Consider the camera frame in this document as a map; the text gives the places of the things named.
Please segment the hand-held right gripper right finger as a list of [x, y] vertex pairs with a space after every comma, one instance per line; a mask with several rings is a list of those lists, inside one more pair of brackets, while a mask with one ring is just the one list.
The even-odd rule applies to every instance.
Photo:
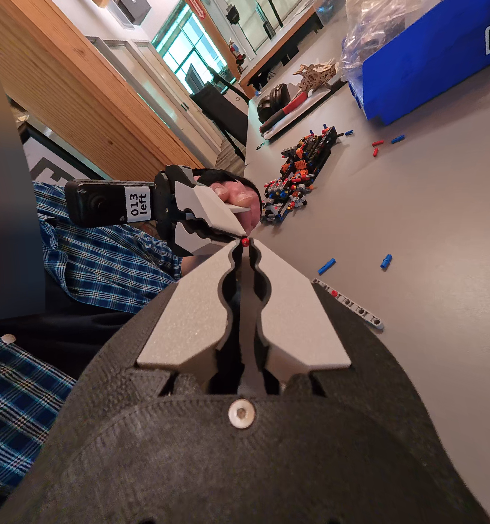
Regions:
[[264, 372], [280, 383], [351, 359], [311, 281], [262, 242], [249, 245], [249, 394], [267, 394]]

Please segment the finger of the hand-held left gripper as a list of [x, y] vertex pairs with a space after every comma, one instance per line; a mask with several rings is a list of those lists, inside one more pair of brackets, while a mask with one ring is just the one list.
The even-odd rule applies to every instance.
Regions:
[[179, 181], [175, 182], [175, 198], [179, 211], [190, 213], [194, 219], [205, 221], [213, 230], [235, 237], [247, 236], [235, 214], [249, 211], [249, 207], [226, 204], [210, 187], [190, 187]]
[[207, 220], [184, 217], [174, 222], [174, 251], [187, 256], [210, 256], [239, 239], [239, 221], [234, 217]]

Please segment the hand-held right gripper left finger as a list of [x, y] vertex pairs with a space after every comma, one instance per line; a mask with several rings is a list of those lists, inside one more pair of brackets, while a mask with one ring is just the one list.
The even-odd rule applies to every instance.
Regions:
[[236, 269], [242, 243], [224, 245], [180, 279], [136, 363], [148, 370], [193, 375], [202, 390], [226, 359], [240, 358]]

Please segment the grey lego beam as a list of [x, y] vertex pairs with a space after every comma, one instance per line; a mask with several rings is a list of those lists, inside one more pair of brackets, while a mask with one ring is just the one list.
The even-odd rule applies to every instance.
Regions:
[[[317, 278], [311, 279], [311, 283], [321, 286], [322, 288], [324, 288], [325, 291], [327, 291], [328, 294], [330, 294], [330, 290], [331, 289], [334, 289], [333, 287], [327, 285], [326, 283], [324, 283], [323, 281], [321, 281], [321, 280], [319, 280]], [[357, 316], [362, 318], [367, 324], [371, 325], [373, 328], [375, 328], [375, 329], [377, 329], [379, 331], [383, 331], [384, 330], [384, 324], [383, 324], [382, 320], [378, 316], [374, 315], [373, 313], [368, 311], [366, 308], [360, 306], [358, 303], [356, 303], [352, 299], [348, 298], [343, 293], [341, 293], [339, 291], [337, 291], [337, 292], [338, 292], [338, 296], [335, 297], [335, 299], [338, 302], [340, 302], [340, 304], [345, 306], [350, 311], [353, 311]]]

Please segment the partly built lego vehicle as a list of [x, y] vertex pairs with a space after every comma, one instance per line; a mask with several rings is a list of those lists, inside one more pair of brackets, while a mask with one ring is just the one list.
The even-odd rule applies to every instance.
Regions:
[[289, 213], [307, 206], [307, 195], [313, 191], [332, 147], [344, 135], [334, 126], [324, 125], [320, 135], [310, 132], [281, 152], [280, 175], [264, 186], [261, 223], [281, 223]]

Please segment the person's left hand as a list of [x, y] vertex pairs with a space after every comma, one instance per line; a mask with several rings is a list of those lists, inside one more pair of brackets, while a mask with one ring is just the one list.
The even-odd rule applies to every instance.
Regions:
[[219, 198], [228, 204], [249, 207], [248, 211], [235, 216], [247, 236], [259, 224], [262, 212], [261, 194], [248, 179], [221, 169], [193, 169], [194, 179], [213, 189]]

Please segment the black chair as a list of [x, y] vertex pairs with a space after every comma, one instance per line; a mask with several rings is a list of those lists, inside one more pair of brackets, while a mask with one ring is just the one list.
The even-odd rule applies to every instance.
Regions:
[[205, 84], [198, 93], [190, 95], [190, 98], [202, 113], [215, 123], [234, 148], [235, 154], [244, 161], [245, 155], [233, 138], [244, 146], [247, 144], [247, 115], [227, 100], [211, 83]]

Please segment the person's dark clothing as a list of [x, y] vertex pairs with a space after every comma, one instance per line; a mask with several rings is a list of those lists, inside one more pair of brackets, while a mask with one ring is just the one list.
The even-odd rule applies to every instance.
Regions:
[[34, 357], [78, 379], [93, 357], [133, 316], [84, 304], [63, 291], [45, 272], [45, 312], [0, 320], [0, 335]]

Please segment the white flat tray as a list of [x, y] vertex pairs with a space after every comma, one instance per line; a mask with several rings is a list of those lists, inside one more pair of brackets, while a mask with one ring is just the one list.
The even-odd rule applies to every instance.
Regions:
[[302, 101], [287, 114], [285, 114], [283, 110], [279, 111], [278, 114], [280, 118], [277, 119], [270, 128], [260, 132], [261, 136], [266, 141], [277, 140], [298, 122], [302, 121], [315, 109], [320, 107], [320, 105], [331, 98], [333, 94], [346, 84], [348, 84], [348, 82], [343, 80], [338, 80], [333, 84], [327, 84], [324, 88], [320, 88], [316, 94], [308, 96], [305, 101]]

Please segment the large window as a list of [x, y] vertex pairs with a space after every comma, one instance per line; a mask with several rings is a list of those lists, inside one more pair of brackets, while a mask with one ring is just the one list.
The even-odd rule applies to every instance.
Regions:
[[194, 93], [187, 83], [191, 68], [196, 70], [202, 84], [213, 83], [222, 93], [227, 88], [214, 81], [210, 68], [229, 83], [236, 82], [224, 57], [185, 1], [176, 5], [152, 40], [152, 45], [189, 94]]

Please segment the wooden puzzle model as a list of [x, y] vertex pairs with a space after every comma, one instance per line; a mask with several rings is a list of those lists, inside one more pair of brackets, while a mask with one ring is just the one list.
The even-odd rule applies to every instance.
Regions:
[[311, 91], [316, 91], [338, 73], [338, 67], [338, 62], [334, 61], [334, 59], [325, 63], [302, 64], [300, 68], [293, 73], [294, 76], [301, 76], [301, 81], [297, 84], [299, 92], [309, 94]]

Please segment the wooden background table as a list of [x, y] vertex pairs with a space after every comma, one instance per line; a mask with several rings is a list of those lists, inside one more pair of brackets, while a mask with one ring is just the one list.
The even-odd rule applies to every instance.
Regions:
[[299, 53], [299, 43], [310, 33], [323, 28], [313, 4], [306, 6], [282, 28], [273, 39], [261, 46], [238, 81], [242, 90], [260, 89], [267, 83], [269, 72], [278, 63], [286, 65]]

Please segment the person in plaid shirt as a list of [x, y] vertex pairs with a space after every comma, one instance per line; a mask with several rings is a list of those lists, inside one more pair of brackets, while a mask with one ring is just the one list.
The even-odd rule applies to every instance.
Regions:
[[0, 496], [32, 467], [76, 382], [0, 336]]

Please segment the clear plastic bag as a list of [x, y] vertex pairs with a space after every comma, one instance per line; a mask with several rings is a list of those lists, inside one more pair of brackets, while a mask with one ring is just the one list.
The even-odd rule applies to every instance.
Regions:
[[367, 58], [399, 35], [439, 1], [346, 1], [347, 32], [341, 68], [351, 84], [361, 84]]

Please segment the blue cardboard box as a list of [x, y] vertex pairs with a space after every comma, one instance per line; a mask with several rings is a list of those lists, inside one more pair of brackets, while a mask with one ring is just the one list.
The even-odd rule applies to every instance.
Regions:
[[366, 118], [388, 125], [489, 65], [490, 1], [439, 1], [347, 82]]

